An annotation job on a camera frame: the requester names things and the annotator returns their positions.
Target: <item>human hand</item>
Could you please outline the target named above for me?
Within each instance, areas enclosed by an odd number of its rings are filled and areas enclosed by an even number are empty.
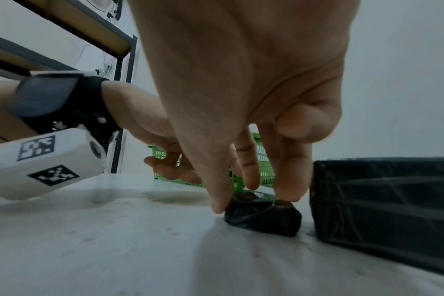
[[[130,0],[162,103],[216,213],[232,190],[235,144],[245,184],[260,183],[257,124],[280,199],[311,181],[311,144],[341,117],[349,30],[359,0]]]
[[[165,158],[146,157],[144,163],[154,173],[168,180],[180,179],[191,184],[201,184],[201,178],[182,153],[173,128],[158,97],[129,83],[105,81],[102,84],[103,101],[118,126],[126,128],[136,139],[165,151]],[[231,148],[230,165],[242,175],[235,148]]]

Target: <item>qr code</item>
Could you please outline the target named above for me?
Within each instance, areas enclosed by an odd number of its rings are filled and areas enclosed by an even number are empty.
[[[20,145],[17,161],[52,153],[55,150],[55,135],[30,140]]]
[[[48,186],[55,186],[79,177],[63,165],[32,173],[28,176]]]

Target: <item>white table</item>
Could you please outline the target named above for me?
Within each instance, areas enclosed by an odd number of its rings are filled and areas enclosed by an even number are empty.
[[[228,226],[204,190],[100,175],[0,199],[0,296],[444,295],[444,276],[316,241]]]

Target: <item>green basket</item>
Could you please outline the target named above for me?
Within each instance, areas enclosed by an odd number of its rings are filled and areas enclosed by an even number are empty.
[[[257,133],[253,133],[253,137],[256,142],[256,153],[258,155],[258,164],[260,166],[261,186],[272,187],[272,185],[274,183],[274,170],[272,169],[271,164],[269,163],[269,159],[267,158],[267,155],[266,155],[266,150],[264,149],[263,145],[261,144],[260,135]],[[150,146],[150,148],[152,148],[152,156],[154,156],[158,159],[165,158],[165,151],[163,151],[162,149],[155,147],[155,146]],[[231,168],[228,169],[228,175],[230,176],[230,179],[232,181],[233,192],[237,192],[237,191],[240,191],[243,188],[245,188],[245,183],[243,182],[243,178],[235,175],[232,172]],[[158,174],[154,174],[154,179],[155,180],[164,180],[164,181],[179,183],[179,184],[185,184],[185,185],[190,185],[190,186],[195,186],[195,187],[204,187],[203,185],[193,185],[193,184],[183,182],[180,180],[171,181],[171,180],[165,179],[164,177],[162,177],[161,175],[158,175]]]

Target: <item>black block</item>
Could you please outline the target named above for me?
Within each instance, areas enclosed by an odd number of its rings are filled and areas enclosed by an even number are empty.
[[[240,228],[293,237],[300,228],[302,215],[291,202],[277,200],[273,195],[241,191],[234,194],[224,220]]]
[[[318,239],[444,274],[444,158],[316,161]]]

